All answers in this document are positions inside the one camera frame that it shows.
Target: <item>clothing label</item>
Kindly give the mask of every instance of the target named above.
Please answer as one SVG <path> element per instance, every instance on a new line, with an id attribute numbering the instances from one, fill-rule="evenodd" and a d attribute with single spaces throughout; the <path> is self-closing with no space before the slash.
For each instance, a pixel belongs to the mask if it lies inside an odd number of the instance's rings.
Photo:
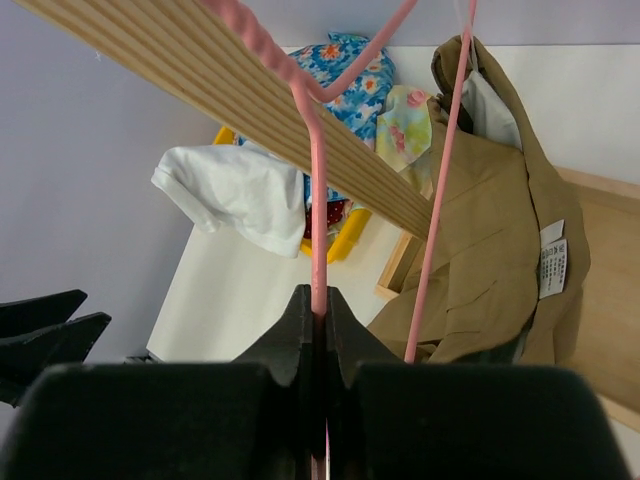
<path id="1" fill-rule="evenodd" d="M 555 242 L 562 238 L 562 232 L 564 230 L 564 219 L 558 220 L 556 223 L 552 223 L 548 227 L 540 230 L 540 247 L 544 248 L 551 242 Z"/>
<path id="2" fill-rule="evenodd" d="M 562 293 L 567 273 L 567 240 L 562 239 L 542 248 L 540 253 L 539 299 Z"/>

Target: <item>blue floral fabric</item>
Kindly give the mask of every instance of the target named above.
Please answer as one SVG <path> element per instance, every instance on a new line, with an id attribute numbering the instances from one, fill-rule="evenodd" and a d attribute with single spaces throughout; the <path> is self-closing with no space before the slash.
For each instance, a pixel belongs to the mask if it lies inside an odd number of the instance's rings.
<path id="1" fill-rule="evenodd" d="M 333 83 L 369 43 L 367 37 L 344 33 L 330 33 L 329 41 L 328 44 L 311 45 L 290 55 L 300 68 L 309 72 L 323 87 Z M 324 105 L 372 149 L 375 146 L 378 114 L 393 86 L 395 69 L 386 49 L 382 49 L 342 95 Z M 305 175 L 304 181 L 305 200 L 310 205 L 311 179 Z M 344 198 L 331 188 L 327 191 L 328 201 Z"/>

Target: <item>yellow basket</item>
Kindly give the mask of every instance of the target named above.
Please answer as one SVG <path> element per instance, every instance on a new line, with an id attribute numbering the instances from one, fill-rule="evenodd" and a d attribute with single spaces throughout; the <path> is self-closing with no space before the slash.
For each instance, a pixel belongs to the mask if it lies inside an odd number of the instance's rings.
<path id="1" fill-rule="evenodd" d="M 233 143 L 233 131 L 222 127 L 213 141 L 214 145 L 228 145 Z M 371 212 L 366 209 L 354 210 L 344 222 L 340 233 L 333 241 L 327 252 L 327 263 L 344 260 L 351 249 L 358 243 L 360 235 L 371 218 Z M 300 251 L 311 256 L 311 240 L 303 238 L 300 243 Z"/>

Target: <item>wooden plank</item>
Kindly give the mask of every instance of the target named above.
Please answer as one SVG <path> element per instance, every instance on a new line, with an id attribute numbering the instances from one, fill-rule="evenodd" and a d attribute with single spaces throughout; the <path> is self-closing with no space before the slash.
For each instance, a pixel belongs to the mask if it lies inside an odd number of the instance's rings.
<path id="1" fill-rule="evenodd" d="M 559 171 L 577 189 L 591 248 L 576 352 L 567 366 L 607 398 L 613 418 L 640 431 L 640 185 Z M 376 286 L 383 298 L 397 296 L 420 270 L 420 243 L 401 234 Z"/>
<path id="2" fill-rule="evenodd" d="M 197 0 L 17 0 L 116 62 L 309 172 L 309 135 L 289 87 Z M 316 105 L 329 184 L 425 237 L 427 202 Z"/>

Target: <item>brown garment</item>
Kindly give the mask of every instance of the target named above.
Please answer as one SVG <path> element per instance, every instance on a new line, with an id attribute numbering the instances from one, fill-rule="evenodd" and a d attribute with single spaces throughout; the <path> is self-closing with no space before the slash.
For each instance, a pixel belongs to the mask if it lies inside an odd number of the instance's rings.
<path id="1" fill-rule="evenodd" d="M 531 325 L 520 363 L 557 363 L 575 349 L 590 266 L 582 210 L 546 159 L 502 68 L 475 42 L 480 73 L 513 114 L 523 151 L 456 132 L 416 359 L 454 361 L 512 342 Z M 434 55 L 432 71 L 445 96 L 453 91 L 460 48 L 455 37 Z M 437 101 L 429 108 L 435 188 L 447 120 Z M 561 219 L 569 252 L 564 291 L 538 300 L 539 232 Z M 417 275 L 408 278 L 369 326 L 399 356 L 417 284 Z"/>

